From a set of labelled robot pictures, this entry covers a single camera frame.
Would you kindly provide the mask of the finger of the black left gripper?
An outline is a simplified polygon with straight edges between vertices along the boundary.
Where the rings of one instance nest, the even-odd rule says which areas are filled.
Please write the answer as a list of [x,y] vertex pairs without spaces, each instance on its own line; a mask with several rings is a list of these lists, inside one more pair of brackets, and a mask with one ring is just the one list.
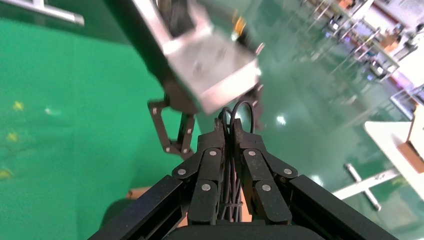
[[240,96],[238,101],[248,101],[253,107],[253,118],[254,118],[254,126],[256,130],[263,130],[264,126],[261,123],[261,117],[264,112],[264,107],[262,104],[262,95],[263,95],[263,87],[262,83],[257,83],[252,89],[248,92]]

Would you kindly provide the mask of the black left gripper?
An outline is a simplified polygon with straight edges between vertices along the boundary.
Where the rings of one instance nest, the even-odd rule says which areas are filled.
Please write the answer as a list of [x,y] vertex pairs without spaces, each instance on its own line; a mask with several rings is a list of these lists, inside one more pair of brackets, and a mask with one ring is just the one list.
[[[194,154],[191,148],[195,126],[194,115],[200,110],[187,89],[177,81],[154,35],[143,20],[140,11],[136,9],[134,1],[106,0],[105,4],[125,36],[143,58],[147,70],[157,79],[164,91],[163,100],[147,102],[163,151],[177,155],[183,160],[190,158]],[[162,117],[162,111],[170,106],[182,112],[176,139],[169,138]]]

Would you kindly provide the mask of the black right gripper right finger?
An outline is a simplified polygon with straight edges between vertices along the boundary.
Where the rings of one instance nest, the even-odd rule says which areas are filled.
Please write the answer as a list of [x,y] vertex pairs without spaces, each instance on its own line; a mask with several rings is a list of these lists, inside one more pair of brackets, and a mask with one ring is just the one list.
[[394,236],[288,163],[260,135],[233,122],[236,172],[259,240],[392,240]]

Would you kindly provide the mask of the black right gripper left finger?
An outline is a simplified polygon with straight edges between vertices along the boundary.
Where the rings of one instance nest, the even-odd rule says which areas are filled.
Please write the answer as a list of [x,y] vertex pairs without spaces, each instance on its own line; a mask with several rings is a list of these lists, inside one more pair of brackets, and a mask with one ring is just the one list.
[[215,225],[219,210],[225,134],[219,119],[214,130],[198,137],[197,151],[112,218],[91,240],[187,240],[177,236],[188,225]]

